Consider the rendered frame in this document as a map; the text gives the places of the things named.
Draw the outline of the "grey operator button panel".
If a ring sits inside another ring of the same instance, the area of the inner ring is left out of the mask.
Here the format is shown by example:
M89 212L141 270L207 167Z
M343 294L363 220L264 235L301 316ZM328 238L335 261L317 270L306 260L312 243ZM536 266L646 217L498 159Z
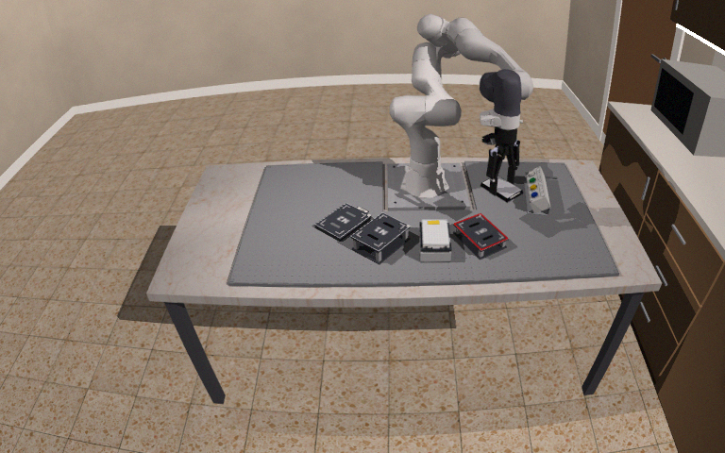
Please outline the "grey operator button panel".
M526 172L527 182L524 181L527 200L528 214L549 216L550 204L546 178L557 178L556 176L545 176L541 166ZM544 178L544 183L543 183ZM536 184L536 185L532 185ZM546 188L546 193L545 193Z

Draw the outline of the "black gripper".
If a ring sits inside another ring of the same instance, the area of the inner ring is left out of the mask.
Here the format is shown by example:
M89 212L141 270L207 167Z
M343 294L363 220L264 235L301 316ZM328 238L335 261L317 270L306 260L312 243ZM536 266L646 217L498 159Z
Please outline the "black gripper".
M507 181L514 184L514 174L519 166L519 145L520 141L516 140L517 128L513 130L504 130L495 127L495 148L489 149L489 160L486 175L490 180L489 193L497 195L497 176L502 161L507 157L509 164ZM498 152L497 152L498 151Z

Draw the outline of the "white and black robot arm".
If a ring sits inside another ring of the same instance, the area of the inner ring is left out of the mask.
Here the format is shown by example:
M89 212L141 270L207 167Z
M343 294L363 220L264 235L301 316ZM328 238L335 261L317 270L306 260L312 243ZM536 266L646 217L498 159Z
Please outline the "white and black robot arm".
M405 166L401 189L413 196L432 198L449 189L441 167L439 137L423 126L425 120L426 126L455 126L462 115L460 104L443 90L443 55L450 59L462 54L466 59L493 63L501 69L481 77L481 95L495 104L494 109L480 113L482 126L513 130L523 124L521 95L525 100L533 91L530 75L470 22L466 18L448 22L433 14L420 19L417 31L429 42L414 49L412 83L426 96L395 97L389 108L392 119L410 140L410 167Z

